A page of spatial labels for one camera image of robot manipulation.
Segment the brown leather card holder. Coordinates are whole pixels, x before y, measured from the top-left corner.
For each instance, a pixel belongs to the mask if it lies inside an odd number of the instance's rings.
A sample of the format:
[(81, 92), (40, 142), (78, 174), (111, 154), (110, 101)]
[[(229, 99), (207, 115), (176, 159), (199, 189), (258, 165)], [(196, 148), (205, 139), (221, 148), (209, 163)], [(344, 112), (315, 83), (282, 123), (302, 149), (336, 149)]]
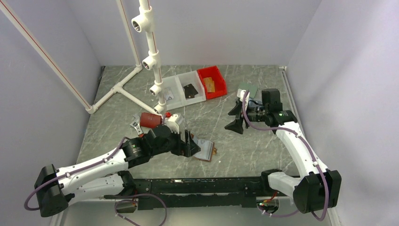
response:
[(193, 157), (201, 161), (211, 162), (213, 155), (217, 154), (214, 142), (205, 139), (198, 139), (196, 144), (199, 146), (200, 151), (194, 154)]

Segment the grey card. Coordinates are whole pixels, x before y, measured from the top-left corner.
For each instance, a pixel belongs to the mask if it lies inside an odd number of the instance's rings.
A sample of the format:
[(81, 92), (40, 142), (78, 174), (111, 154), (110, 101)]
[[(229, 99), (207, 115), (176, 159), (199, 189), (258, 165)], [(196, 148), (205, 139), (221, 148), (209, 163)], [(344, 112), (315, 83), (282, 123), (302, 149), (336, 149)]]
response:
[(198, 94), (198, 91), (196, 89), (185, 89), (184, 90), (184, 95), (186, 99), (191, 99), (195, 98), (195, 96)]

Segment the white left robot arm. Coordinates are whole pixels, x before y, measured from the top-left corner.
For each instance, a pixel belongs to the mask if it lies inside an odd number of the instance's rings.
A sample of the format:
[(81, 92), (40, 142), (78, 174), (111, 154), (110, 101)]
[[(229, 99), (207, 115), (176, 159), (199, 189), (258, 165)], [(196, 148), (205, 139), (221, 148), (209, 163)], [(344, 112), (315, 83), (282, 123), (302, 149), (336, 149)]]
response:
[(141, 136), (123, 137), (116, 148), (91, 160), (58, 169), (53, 164), (43, 167), (24, 208), (38, 210), (46, 218), (90, 196), (128, 198), (136, 189), (128, 169), (159, 154), (192, 157), (199, 151), (190, 131), (175, 133), (166, 125), (158, 125)]

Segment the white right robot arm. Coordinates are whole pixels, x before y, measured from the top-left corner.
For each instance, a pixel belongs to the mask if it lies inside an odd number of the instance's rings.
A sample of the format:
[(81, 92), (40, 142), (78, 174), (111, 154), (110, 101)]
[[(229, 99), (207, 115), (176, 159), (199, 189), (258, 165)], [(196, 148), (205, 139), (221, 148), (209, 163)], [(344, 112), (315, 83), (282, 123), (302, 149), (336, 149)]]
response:
[(292, 177), (280, 169), (261, 173), (259, 189), (264, 195), (281, 192), (292, 199), (296, 212), (311, 213), (318, 221), (337, 205), (342, 177), (330, 170), (305, 138), (298, 119), (285, 110), (278, 89), (263, 89), (261, 102), (250, 98), (249, 90), (239, 89), (236, 105), (229, 111), (235, 120), (224, 128), (243, 134), (244, 128), (272, 131), (284, 144), (299, 172)]

